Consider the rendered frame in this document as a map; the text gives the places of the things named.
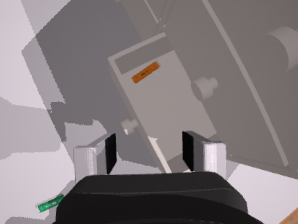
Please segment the white chest of drawers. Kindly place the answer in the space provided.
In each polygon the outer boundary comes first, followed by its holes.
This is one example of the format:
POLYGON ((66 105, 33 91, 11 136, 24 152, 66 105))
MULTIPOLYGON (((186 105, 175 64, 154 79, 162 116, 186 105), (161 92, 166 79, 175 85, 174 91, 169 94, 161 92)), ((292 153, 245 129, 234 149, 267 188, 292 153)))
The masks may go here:
MULTIPOLYGON (((192 79, 191 79, 185 65, 183 64, 178 52, 176 51, 172 41, 170 40, 167 32, 164 29, 164 27, 165 27, 165 25, 168 21, 168 18, 171 14, 171 11, 172 11, 172 9, 175 5, 176 0, 168 0, 168 2, 166 4, 166 7, 165 7, 165 10, 163 12, 162 18, 160 18, 160 19, 158 18, 157 14, 155 13, 155 11, 154 11, 153 7, 151 6, 149 0, 146 0, 146 1, 148 2, 150 8, 152 9, 154 15, 156 16, 156 18, 159 22, 159 26, 158 26, 158 29, 156 31, 155 36, 162 33, 162 32, 164 32, 166 34, 166 36, 167 36, 169 42, 171 43, 176 55, 179 58, 184 70, 186 71, 190 81, 192 82, 192 79)), ((261 89, 261 87, 260 87, 260 85, 259 85, 259 83, 258 83, 258 81, 257 81, 257 79, 256 79, 256 77, 255 77, 249 63, 248 63, 248 61, 246 60, 240 46, 238 45, 234 35, 232 34, 230 28, 228 27, 226 21, 224 20, 222 14, 220 13, 220 11, 217 8, 214 1, 213 0, 207 0, 207 1, 209 2, 210 6, 212 7, 213 11, 215 12, 217 18, 219 19, 219 21, 220 21, 221 25, 223 26, 225 32, 227 33, 230 41, 232 42, 237 54, 239 55, 243 65, 244 65, 244 67, 245 67, 245 69, 246 69, 246 71, 247 71, 247 73, 248 73, 248 75, 249 75, 249 77, 250 77, 250 79, 251 79, 251 81, 252 81, 252 83, 253 83, 253 85, 254 85, 254 87, 255 87, 255 89, 256 89, 256 91, 257 91, 257 93, 258 93, 258 95, 261 99, 261 101, 262 101, 262 103, 263 103, 263 106, 264 106, 264 108, 265 108, 265 110, 266 110, 266 112, 269 116, 269 119, 270 119, 270 121, 273 125, 273 128, 274 128, 274 130, 277 134, 277 137, 280 141, 280 144, 283 148, 283 151, 285 153, 285 156, 286 156, 287 161, 288 161, 289 164, 284 167, 284 166, 279 166, 279 165, 270 164, 270 163, 266 163, 266 162, 261 162, 261 161, 257 161, 257 160, 252 160, 252 159, 248 159, 248 158, 243 158, 243 157, 239 157, 239 156, 234 156, 234 155, 230 155, 228 153, 227 149, 226 149, 226 153, 227 153, 226 154, 226 160, 233 161, 233 162, 236 162, 236 163, 240 163, 240 164, 243 164, 243 165, 247 165, 247 166, 250 166, 250 167, 254 167, 254 168, 257 168, 257 169, 261 169, 261 170, 264 170, 264 171, 272 172, 272 173, 275 173, 275 174, 279 174, 279 175, 282 175, 282 176, 286 176, 286 177, 290 177, 290 178, 298 180, 298 169, 296 169, 296 167, 295 167, 295 164, 293 162, 293 159, 291 157, 289 149, 286 145, 286 142, 283 138, 283 135, 280 131, 280 128, 277 124, 277 121, 276 121, 276 119, 275 119, 275 117, 272 113, 272 110, 271 110, 271 108, 270 108, 270 106, 269 106, 269 104, 268 104, 268 102, 267 102, 267 100, 264 96, 264 93, 263 93, 263 91, 262 91, 262 89, 261 89)), ((214 124, 214 122, 213 122, 213 120, 212 120, 212 118, 211 118, 211 116, 210 116, 210 114, 209 114, 209 112, 208 112, 208 110, 207 110, 207 108, 206 108, 203 101, 202 101, 202 104, 203 104, 203 106, 204 106, 204 108, 205 108, 205 110, 206 110, 206 112, 207 112, 207 114, 208 114, 208 116, 209 116, 209 118, 210 118, 210 120, 211 120, 211 122, 212 122, 218 136, 219 136, 220 141, 223 142, 223 140, 222 140, 222 138, 221 138, 221 136, 220 136, 220 134, 219 134, 219 132, 218 132, 218 130, 217 130, 217 128, 216 128, 216 126, 215 126, 215 124, 214 124)))

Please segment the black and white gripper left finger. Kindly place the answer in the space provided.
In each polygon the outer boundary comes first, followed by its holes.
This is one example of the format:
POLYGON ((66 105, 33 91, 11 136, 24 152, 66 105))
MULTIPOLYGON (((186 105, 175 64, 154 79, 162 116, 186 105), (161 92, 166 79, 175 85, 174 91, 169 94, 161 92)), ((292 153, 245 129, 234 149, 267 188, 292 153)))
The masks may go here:
POLYGON ((75 184, 90 175, 110 174, 117 162, 116 134, 105 134, 73 149, 75 184))

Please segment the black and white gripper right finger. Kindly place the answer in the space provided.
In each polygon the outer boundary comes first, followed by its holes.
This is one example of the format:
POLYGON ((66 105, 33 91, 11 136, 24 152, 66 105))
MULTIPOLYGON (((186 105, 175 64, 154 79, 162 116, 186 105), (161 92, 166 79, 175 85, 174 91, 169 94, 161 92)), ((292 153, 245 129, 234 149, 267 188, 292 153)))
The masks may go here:
POLYGON ((226 180, 226 144, 182 131, 183 161, 191 172, 216 172, 226 180))

